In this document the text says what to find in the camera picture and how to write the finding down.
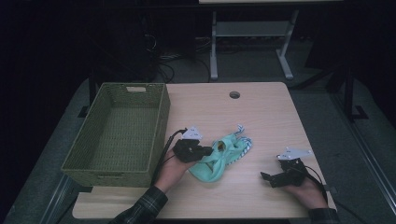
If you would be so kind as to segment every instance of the storage bin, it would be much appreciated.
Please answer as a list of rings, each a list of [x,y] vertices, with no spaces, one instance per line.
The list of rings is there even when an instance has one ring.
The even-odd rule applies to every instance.
[[[104,83],[62,171],[82,186],[149,187],[169,108],[165,84]]]

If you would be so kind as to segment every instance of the white tag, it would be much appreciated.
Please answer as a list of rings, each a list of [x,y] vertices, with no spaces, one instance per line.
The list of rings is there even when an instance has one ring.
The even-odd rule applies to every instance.
[[[194,126],[190,127],[186,132],[183,133],[181,139],[197,139],[201,140],[202,136],[199,133],[198,129]]]
[[[285,152],[282,155],[277,156],[280,161],[291,161],[304,156],[313,155],[312,150],[300,150],[296,148],[286,147]]]

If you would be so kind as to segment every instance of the teal fabric item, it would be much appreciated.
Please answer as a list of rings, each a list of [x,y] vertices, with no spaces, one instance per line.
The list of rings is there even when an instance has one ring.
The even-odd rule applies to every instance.
[[[238,125],[238,132],[224,136],[213,143],[213,152],[210,156],[203,157],[190,168],[196,178],[203,182],[215,182],[219,180],[227,165],[241,159],[251,148],[251,139],[237,137],[244,131],[242,125]]]

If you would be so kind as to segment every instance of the floor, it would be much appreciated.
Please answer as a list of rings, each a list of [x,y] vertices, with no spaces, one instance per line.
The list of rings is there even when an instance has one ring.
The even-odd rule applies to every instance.
[[[220,49],[218,56],[219,79],[211,82],[279,81],[292,87],[320,72],[304,67],[312,44],[309,41],[294,41],[290,45],[287,58],[295,75],[293,80],[284,78],[276,59],[275,49],[280,46],[281,39],[263,39],[253,46],[248,45],[249,41],[224,40],[224,48]],[[166,56],[170,58],[173,55],[170,50]],[[203,49],[196,59],[163,61],[163,71],[154,82],[169,81],[172,71],[175,72],[170,80],[172,83],[207,82],[210,75],[208,51]],[[303,90],[290,90],[290,95],[332,196],[338,202],[339,217],[342,223],[349,224],[396,223],[395,211],[389,205],[392,198],[384,193],[387,189],[392,191],[396,184],[396,131],[359,81],[355,81],[354,105],[361,105],[369,119],[350,123],[342,111],[343,90],[327,93],[325,85],[328,80],[325,77]],[[84,81],[12,207],[6,224],[107,223],[106,220],[77,220],[72,217],[71,206],[78,192],[90,189],[79,186],[60,172],[64,157],[83,121],[78,114],[88,103],[88,82]],[[371,161],[364,156],[367,148],[375,156],[390,188],[384,189],[378,184],[381,179],[375,175]],[[290,223],[305,224],[309,221],[294,219]]]

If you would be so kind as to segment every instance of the hand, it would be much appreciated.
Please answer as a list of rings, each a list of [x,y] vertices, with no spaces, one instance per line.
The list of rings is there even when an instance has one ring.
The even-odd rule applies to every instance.
[[[288,185],[282,189],[294,195],[308,209],[329,207],[318,186],[307,177],[300,187]]]
[[[166,193],[177,184],[186,171],[195,163],[196,161],[184,163],[175,156],[173,149],[169,150],[164,157],[164,164],[160,172],[160,177],[154,186]]]

